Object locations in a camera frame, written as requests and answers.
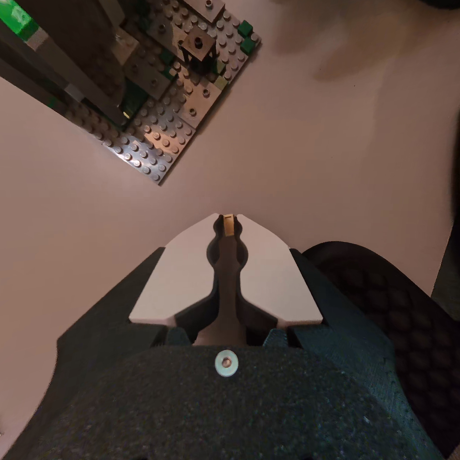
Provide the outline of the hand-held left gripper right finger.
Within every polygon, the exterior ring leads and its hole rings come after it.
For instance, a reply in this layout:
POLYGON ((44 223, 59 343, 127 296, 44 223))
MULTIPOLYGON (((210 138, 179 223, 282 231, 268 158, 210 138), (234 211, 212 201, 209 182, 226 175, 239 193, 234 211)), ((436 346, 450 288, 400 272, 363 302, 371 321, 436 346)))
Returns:
POLYGON ((247 343, 272 329, 317 326, 323 315, 290 251, 274 233, 242 214, 235 217, 236 316, 247 343))

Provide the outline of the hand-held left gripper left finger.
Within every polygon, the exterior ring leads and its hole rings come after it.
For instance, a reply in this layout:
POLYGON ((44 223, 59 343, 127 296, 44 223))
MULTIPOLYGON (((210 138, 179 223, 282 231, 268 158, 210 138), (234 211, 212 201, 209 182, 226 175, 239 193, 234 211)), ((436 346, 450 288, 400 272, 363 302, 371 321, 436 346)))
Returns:
POLYGON ((220 215, 211 214, 188 227, 164 248, 129 320, 135 324, 182 328, 190 342, 219 313, 219 287, 215 274, 220 215))

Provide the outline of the grey tan toy brick build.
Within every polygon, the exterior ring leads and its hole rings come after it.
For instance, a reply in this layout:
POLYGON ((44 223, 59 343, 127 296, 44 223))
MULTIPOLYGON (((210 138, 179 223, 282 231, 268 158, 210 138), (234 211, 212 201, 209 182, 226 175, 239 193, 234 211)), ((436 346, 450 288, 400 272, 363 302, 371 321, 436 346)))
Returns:
POLYGON ((2 0, 1 77, 159 184, 261 38, 224 1, 2 0))

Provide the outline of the grey desk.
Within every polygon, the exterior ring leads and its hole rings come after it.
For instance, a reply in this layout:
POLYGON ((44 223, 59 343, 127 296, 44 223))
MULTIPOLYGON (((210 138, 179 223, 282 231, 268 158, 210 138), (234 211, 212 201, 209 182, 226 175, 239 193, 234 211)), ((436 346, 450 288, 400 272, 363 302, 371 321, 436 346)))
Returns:
POLYGON ((1 457, 56 341, 212 213, 290 247, 352 242, 431 294, 452 227, 459 10, 421 1, 225 1, 261 47, 161 186, 1 81, 1 457))

